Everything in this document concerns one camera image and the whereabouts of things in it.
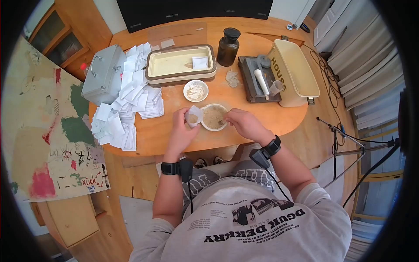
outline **brown glass bottle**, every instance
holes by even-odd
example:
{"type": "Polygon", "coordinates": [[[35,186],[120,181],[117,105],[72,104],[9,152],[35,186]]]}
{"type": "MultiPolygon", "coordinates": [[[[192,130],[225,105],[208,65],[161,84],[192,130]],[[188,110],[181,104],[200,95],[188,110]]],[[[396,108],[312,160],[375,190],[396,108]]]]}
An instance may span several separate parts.
{"type": "Polygon", "coordinates": [[[237,55],[239,43],[237,38],[240,36],[240,31],[228,27],[224,29],[224,37],[220,39],[218,44],[217,62],[222,66],[231,66],[237,55]]]}

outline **metal tripod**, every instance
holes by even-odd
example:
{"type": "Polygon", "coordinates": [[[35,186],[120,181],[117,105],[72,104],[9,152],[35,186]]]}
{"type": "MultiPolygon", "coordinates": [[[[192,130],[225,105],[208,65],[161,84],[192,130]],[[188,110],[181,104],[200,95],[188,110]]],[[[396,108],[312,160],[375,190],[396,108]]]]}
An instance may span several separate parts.
{"type": "Polygon", "coordinates": [[[378,150],[378,149],[383,149],[383,148],[388,148],[389,147],[388,144],[385,143],[385,144],[374,146],[374,147],[371,147],[371,148],[365,148],[365,145],[363,145],[360,142],[356,141],[354,138],[345,135],[345,133],[343,133],[339,128],[337,128],[337,127],[329,124],[326,121],[321,120],[319,117],[317,117],[316,119],[318,121],[326,124],[330,128],[330,130],[334,133],[334,146],[333,146],[333,180],[330,183],[328,183],[326,186],[324,186],[323,188],[326,188],[326,187],[330,186],[339,177],[343,176],[354,164],[358,163],[358,161],[361,160],[361,158],[363,156],[365,156],[365,152],[375,151],[375,150],[378,150]],[[360,148],[357,149],[357,150],[352,150],[352,151],[337,152],[337,133],[339,133],[342,136],[347,137],[348,139],[350,139],[353,142],[357,143],[357,145],[359,145],[360,148]],[[344,170],[340,175],[336,176],[336,156],[345,156],[345,155],[352,155],[352,154],[361,154],[361,155],[346,170],[344,170]]]}

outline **box handle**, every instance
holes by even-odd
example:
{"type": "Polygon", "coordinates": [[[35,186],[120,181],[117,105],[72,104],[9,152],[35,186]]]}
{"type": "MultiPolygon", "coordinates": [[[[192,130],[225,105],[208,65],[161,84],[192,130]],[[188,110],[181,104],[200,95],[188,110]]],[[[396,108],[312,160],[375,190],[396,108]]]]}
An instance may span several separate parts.
{"type": "Polygon", "coordinates": [[[307,102],[308,102],[309,106],[313,106],[314,105],[314,97],[308,97],[307,102]]]}
{"type": "Polygon", "coordinates": [[[95,62],[95,59],[96,58],[99,58],[99,60],[102,60],[102,57],[101,56],[98,56],[98,55],[93,58],[92,64],[90,65],[90,71],[92,72],[93,77],[96,77],[96,73],[93,72],[93,63],[95,62]]]}

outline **grey metal toolbox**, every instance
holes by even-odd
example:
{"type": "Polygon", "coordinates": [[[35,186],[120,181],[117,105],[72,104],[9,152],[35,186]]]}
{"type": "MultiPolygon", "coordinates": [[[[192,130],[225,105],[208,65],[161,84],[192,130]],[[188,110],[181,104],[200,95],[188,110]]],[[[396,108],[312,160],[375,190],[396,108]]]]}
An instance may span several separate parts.
{"type": "Polygon", "coordinates": [[[111,104],[119,96],[126,60],[124,51],[117,44],[97,52],[90,64],[81,96],[97,106],[111,104]]]}

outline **hand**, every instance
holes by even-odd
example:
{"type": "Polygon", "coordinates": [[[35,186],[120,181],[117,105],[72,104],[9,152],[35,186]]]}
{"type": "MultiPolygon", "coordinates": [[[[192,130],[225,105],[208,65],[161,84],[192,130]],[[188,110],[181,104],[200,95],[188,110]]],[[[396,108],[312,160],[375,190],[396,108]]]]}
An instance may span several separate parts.
{"type": "Polygon", "coordinates": [[[272,131],[266,129],[250,112],[233,108],[224,115],[224,120],[234,126],[242,137],[258,142],[262,147],[275,139],[272,131]]]}
{"type": "Polygon", "coordinates": [[[173,128],[170,134],[169,144],[163,157],[163,162],[176,163],[179,155],[192,142],[199,133],[201,125],[197,125],[191,130],[187,130],[184,122],[184,115],[189,111],[188,107],[179,109],[173,113],[173,128]]]}

